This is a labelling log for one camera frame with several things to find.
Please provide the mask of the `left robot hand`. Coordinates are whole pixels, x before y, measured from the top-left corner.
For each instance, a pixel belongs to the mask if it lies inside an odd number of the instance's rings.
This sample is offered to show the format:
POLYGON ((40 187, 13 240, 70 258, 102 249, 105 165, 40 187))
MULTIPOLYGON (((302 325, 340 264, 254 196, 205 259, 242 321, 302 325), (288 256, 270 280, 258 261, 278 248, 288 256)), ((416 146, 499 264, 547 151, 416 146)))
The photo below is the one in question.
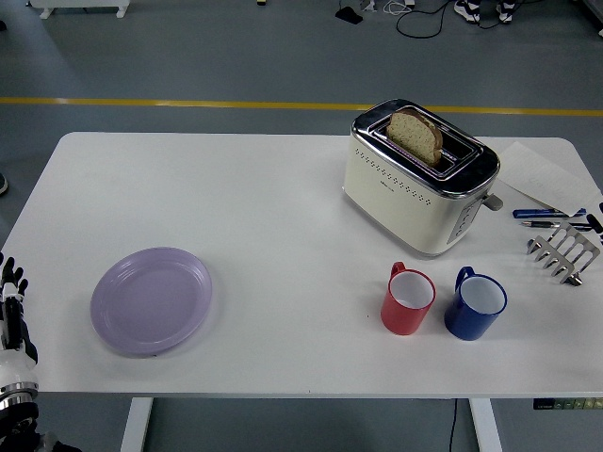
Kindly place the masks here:
POLYGON ((24 295, 28 280, 13 256, 1 254, 1 396, 34 395, 38 379, 34 367, 38 351, 24 320, 24 295))

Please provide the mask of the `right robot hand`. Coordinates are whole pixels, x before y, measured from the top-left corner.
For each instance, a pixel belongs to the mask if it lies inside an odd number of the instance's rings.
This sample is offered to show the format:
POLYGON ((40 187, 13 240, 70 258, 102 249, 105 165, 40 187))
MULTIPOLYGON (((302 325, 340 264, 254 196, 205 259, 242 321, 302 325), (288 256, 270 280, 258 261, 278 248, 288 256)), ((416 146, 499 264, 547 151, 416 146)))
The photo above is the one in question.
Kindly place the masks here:
POLYGON ((597 204, 592 204, 586 214, 587 222, 598 235, 599 241, 603 239, 602 209, 603 201, 599 201, 597 204))

